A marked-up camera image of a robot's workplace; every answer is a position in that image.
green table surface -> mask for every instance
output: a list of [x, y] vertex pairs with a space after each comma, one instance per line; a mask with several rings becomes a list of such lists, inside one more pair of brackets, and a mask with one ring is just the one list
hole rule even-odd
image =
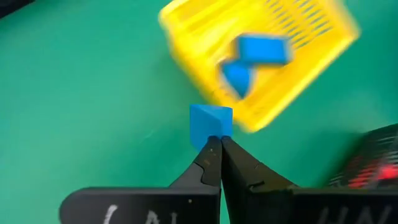
[[[37, 0], [0, 20], [0, 223], [58, 223], [76, 189], [167, 186], [191, 163], [188, 106], [205, 100], [169, 55], [167, 3]], [[360, 39], [267, 128], [234, 129], [301, 186], [321, 185], [361, 133], [398, 122], [398, 1], [346, 4]]]

yellow basket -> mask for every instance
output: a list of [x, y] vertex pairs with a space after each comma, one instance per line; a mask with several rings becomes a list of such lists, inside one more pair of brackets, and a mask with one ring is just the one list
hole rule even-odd
[[[270, 123], [358, 38], [340, 2], [322, 0], [174, 0], [160, 12], [171, 52], [212, 103], [234, 109], [234, 119], [254, 132]], [[235, 58], [242, 33], [286, 35], [294, 59], [260, 66], [251, 91], [239, 99], [218, 66]]]

blue object in basket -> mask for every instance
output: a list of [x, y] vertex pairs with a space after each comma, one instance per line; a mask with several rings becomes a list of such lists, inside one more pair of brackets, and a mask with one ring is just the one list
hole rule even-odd
[[232, 136], [232, 108], [211, 105], [190, 106], [191, 144], [200, 152], [210, 136]]
[[266, 35], [240, 35], [239, 60], [248, 64], [281, 64], [292, 60], [287, 38]]
[[253, 71], [250, 65], [239, 60], [223, 62], [221, 71], [236, 93], [244, 98], [250, 90]]

black device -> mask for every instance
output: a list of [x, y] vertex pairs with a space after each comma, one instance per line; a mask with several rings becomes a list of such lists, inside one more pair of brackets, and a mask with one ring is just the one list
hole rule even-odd
[[60, 219], [63, 224], [219, 223], [220, 179], [231, 224], [398, 222], [397, 190], [300, 188], [227, 136], [210, 137], [169, 188], [81, 190], [63, 202]]
[[398, 188], [398, 124], [366, 133], [328, 185], [351, 189]]
[[217, 224], [220, 222], [221, 142], [210, 137], [169, 187], [87, 188], [67, 197], [63, 224]]
[[26, 6], [34, 0], [0, 0], [0, 18]]

